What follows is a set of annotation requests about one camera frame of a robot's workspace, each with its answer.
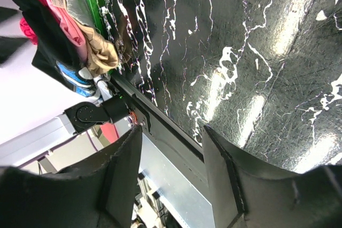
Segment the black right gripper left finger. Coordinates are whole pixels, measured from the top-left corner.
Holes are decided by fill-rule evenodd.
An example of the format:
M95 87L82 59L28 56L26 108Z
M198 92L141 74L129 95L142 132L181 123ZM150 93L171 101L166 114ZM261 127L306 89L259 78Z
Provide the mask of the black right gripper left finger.
M135 126L58 173L1 168L1 227L130 227L142 150Z

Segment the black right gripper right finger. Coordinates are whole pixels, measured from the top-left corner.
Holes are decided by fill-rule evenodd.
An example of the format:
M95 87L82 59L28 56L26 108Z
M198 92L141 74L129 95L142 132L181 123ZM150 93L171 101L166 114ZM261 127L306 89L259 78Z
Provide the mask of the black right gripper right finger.
M290 172L208 126L203 154L216 227L341 227L341 166Z

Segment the black t shirt flower print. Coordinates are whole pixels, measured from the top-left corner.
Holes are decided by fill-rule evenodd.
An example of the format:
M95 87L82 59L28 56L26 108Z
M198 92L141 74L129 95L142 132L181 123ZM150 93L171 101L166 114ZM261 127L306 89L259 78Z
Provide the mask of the black t shirt flower print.
M81 64L72 42L61 30L52 12L39 0L13 0L37 36L32 65L67 89L90 100L101 98L93 78Z

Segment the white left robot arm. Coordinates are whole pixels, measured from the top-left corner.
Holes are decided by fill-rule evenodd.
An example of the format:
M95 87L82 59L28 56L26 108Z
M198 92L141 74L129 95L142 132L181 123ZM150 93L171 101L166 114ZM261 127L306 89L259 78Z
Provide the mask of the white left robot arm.
M64 113L78 135L95 125L116 123L129 115L129 107L124 96L116 95L98 106L87 101L78 103Z

